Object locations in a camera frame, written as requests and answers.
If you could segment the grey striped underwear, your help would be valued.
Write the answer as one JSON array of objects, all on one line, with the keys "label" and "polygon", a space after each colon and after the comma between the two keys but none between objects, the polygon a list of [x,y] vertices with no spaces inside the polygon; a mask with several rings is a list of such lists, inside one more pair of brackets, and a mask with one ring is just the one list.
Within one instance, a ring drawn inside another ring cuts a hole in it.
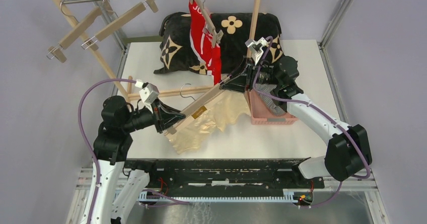
[{"label": "grey striped underwear", "polygon": [[262,94],[265,93],[272,95],[272,91],[276,88],[276,85],[256,83],[255,86],[258,90],[258,96],[264,102],[271,114],[273,114],[274,116],[283,116],[286,114],[286,111],[283,110],[281,107],[277,106],[271,97]]}]

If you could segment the beige underwear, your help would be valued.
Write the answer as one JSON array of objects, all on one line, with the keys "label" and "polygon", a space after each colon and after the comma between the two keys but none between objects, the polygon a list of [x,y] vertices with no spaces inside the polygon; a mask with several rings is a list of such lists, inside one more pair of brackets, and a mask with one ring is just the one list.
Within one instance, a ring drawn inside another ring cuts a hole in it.
[{"label": "beige underwear", "polygon": [[174,134],[166,132],[164,136],[178,154],[197,150],[213,132],[225,131],[244,114],[251,115],[245,95],[224,91],[179,124]]}]

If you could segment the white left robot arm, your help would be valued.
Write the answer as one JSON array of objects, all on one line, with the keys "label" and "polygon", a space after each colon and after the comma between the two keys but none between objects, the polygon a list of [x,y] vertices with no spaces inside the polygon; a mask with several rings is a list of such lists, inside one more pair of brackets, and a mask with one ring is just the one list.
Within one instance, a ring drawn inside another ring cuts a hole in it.
[{"label": "white left robot arm", "polygon": [[122,96],[113,96],[103,103],[98,135],[93,143],[93,178],[90,197],[81,223],[126,223],[130,211],[145,187],[157,184],[158,173],[150,168],[132,170],[119,194],[116,186],[133,142],[131,133],[154,126],[163,133],[185,114],[163,104],[159,99],[147,107],[134,109]]}]

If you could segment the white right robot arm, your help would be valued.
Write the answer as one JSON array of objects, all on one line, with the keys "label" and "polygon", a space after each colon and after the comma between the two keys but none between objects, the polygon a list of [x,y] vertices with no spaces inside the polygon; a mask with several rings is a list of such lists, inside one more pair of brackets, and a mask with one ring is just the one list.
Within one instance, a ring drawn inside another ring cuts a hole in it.
[{"label": "white right robot arm", "polygon": [[340,182],[349,177],[368,178],[369,172],[358,175],[359,171],[368,170],[372,163],[366,129],[359,124],[351,126],[322,110],[297,85],[298,76],[298,62],[290,56],[283,56],[272,65],[266,60],[257,64],[248,60],[233,71],[229,80],[220,83],[220,89],[255,92],[271,114],[291,114],[325,142],[324,156],[297,164],[297,170],[291,173],[295,186],[305,187],[312,178],[321,176]]}]

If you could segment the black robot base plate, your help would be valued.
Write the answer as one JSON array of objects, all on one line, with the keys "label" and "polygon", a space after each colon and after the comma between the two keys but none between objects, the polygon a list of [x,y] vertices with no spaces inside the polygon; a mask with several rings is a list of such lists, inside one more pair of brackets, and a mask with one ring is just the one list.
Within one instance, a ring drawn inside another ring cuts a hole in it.
[{"label": "black robot base plate", "polygon": [[148,172],[148,188],[169,197],[282,197],[285,189],[325,187],[322,177],[305,179],[302,159],[127,160],[126,169]]}]

